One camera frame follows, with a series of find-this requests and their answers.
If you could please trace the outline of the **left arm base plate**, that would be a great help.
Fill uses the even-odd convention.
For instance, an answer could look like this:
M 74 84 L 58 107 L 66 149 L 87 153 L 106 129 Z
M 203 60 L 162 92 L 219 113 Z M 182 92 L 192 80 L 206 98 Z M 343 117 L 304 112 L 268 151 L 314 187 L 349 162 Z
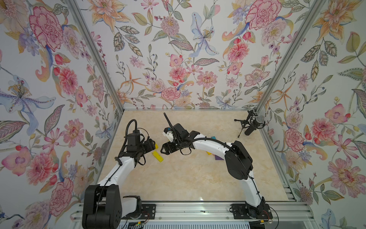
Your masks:
M 142 204 L 136 213 L 130 213 L 122 217 L 123 220 L 154 220 L 156 204 Z

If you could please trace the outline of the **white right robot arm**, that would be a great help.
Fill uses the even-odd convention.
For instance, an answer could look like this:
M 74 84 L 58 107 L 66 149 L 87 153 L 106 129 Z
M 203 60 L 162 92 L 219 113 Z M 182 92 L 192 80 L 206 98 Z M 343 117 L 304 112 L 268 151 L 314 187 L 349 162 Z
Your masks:
M 246 196 L 244 213 L 251 219 L 259 219 L 262 214 L 268 212 L 266 209 L 268 204 L 254 180 L 253 159 L 240 141 L 225 143 L 208 138 L 197 131 L 188 132 L 180 124 L 165 128 L 163 135 L 168 142 L 163 144 L 162 154 L 170 155 L 188 148 L 203 150 L 223 159 L 228 173 L 244 184 Z

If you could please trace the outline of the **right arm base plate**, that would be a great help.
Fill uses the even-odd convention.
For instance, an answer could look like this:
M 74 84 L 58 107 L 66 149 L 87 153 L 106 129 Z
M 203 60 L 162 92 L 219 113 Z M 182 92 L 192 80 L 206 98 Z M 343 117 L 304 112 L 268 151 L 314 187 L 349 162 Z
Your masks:
M 253 207 L 246 203 L 232 204 L 229 211 L 233 214 L 234 219 L 273 219 L 272 212 L 268 204 L 259 205 L 258 207 Z

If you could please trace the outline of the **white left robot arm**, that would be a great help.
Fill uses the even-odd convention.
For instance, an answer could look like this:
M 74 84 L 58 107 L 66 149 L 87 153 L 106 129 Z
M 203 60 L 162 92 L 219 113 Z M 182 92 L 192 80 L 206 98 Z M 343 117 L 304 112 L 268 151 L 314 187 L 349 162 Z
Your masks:
M 139 129 L 127 134 L 117 164 L 97 185 L 84 193 L 82 227 L 84 229 L 116 229 L 124 217 L 136 219 L 142 214 L 140 196 L 124 196 L 119 187 L 146 153 L 155 150 L 155 142 L 145 139 Z

